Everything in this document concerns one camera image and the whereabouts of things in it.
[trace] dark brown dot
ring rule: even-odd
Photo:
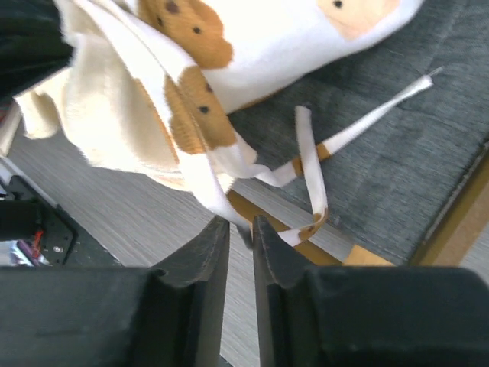
[[[171,0],[165,4],[165,9],[168,10],[171,14],[176,14],[180,10],[178,9],[178,5],[175,4],[175,2],[172,2]]]

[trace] gray mat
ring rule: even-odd
[[[297,154],[296,104],[309,103],[319,142],[443,66],[434,88],[322,165],[331,223],[403,264],[489,135],[488,39],[489,2],[428,0],[382,44],[308,75],[232,122],[262,162],[278,167]],[[310,210],[303,180],[276,191]]]

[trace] dark gray fabric surface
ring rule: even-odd
[[[331,223],[402,264],[489,135],[488,41],[487,0],[426,0],[382,44],[317,70],[231,120],[261,162],[278,167],[297,154],[296,104],[309,103],[319,142],[444,66],[435,87],[322,164]],[[310,210],[303,179],[274,190]]]

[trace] wooden strip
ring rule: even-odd
[[[459,265],[489,222],[489,154],[486,154],[411,265]]]
[[[283,224],[278,219],[274,218],[259,206],[253,204],[251,201],[247,200],[235,191],[230,191],[228,194],[228,199],[231,205],[240,213],[247,221],[253,223],[255,216],[266,216],[270,221],[270,224],[275,228],[276,231],[282,232],[290,229],[285,224]],[[329,253],[323,251],[310,241],[305,241],[300,245],[296,246],[295,249],[312,261],[316,265],[340,265],[341,262],[332,257]]]
[[[377,256],[365,248],[354,245],[343,265],[350,266],[393,266],[390,262]]]

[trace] white cloth with brown spots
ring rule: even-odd
[[[235,180],[258,178],[282,187],[304,175],[313,223],[280,234],[297,245],[327,218],[319,162],[431,86],[424,76],[317,146],[310,111],[296,107],[300,156],[271,171],[255,164],[256,151],[227,114],[378,43],[403,27],[423,0],[55,2],[73,59],[16,97],[27,136],[47,138],[62,128],[93,166],[146,174],[191,191],[235,223],[247,244],[249,224],[226,198]]]

